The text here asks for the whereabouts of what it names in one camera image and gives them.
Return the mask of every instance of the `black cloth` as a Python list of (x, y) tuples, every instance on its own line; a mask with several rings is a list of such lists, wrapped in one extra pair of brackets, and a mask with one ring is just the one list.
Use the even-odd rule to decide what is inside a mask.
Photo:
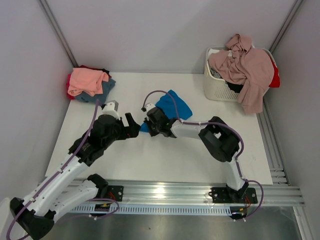
[(110, 73), (110, 71), (108, 71), (108, 70), (105, 70), (104, 68), (102, 68), (102, 69), (99, 69), (99, 70), (101, 70), (102, 72), (104, 72), (104, 73), (106, 73), (106, 74), (108, 74), (108, 75), (109, 75), (109, 73)]
[(244, 87), (243, 85), (238, 85), (238, 84), (233, 84), (230, 82), (225, 81), (226, 84), (228, 84), (228, 87), (234, 91), (236, 94), (240, 93), (240, 91), (242, 90), (242, 88)]

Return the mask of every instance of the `white plastic basket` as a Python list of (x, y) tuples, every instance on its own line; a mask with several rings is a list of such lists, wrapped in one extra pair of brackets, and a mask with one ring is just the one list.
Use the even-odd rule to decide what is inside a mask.
[[(236, 102), (238, 100), (239, 93), (235, 93), (231, 90), (226, 81), (222, 78), (215, 78), (212, 76), (210, 71), (210, 66), (208, 63), (208, 54), (210, 49), (221, 50), (226, 49), (225, 47), (211, 46), (205, 52), (205, 65), (204, 65), (204, 74), (203, 74), (203, 89), (204, 95), (207, 99), (216, 100), (216, 101), (225, 101), (225, 102)], [(272, 61), (275, 63), (275, 60), (267, 49), (262, 48), (269, 56), (271, 56)]]

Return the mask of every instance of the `gray wall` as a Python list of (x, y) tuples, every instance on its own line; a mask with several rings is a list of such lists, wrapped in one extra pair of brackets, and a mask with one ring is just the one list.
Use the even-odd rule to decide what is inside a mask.
[(43, 179), (69, 105), (72, 66), (36, 0), (2, 0), (0, 32), (1, 201)]
[(301, 187), (314, 226), (320, 215), (319, 13), (319, 0), (303, 5), (274, 54), (281, 87), (266, 95), (287, 174)]
[(295, 0), (48, 0), (79, 64), (113, 72), (203, 73), (236, 33), (269, 48)]

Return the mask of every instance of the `floor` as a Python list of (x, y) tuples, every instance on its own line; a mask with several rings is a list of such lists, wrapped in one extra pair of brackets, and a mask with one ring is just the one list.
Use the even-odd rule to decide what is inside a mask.
[(247, 222), (229, 217), (116, 214), (94, 221), (67, 214), (43, 240), (301, 240), (292, 207), (262, 207)]

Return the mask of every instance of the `pile of clothes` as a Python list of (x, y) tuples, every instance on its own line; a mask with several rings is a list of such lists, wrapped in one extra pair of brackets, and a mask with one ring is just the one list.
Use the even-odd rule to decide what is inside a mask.
[(277, 66), (263, 49), (252, 46), (249, 36), (236, 34), (225, 46), (230, 51), (220, 50), (208, 58), (211, 74), (239, 93), (246, 114), (261, 113), (265, 91), (280, 87)]
[(115, 84), (116, 81), (111, 78), (108, 70), (81, 65), (68, 75), (66, 95), (71, 100), (83, 103), (95, 103), (98, 99), (104, 104)]

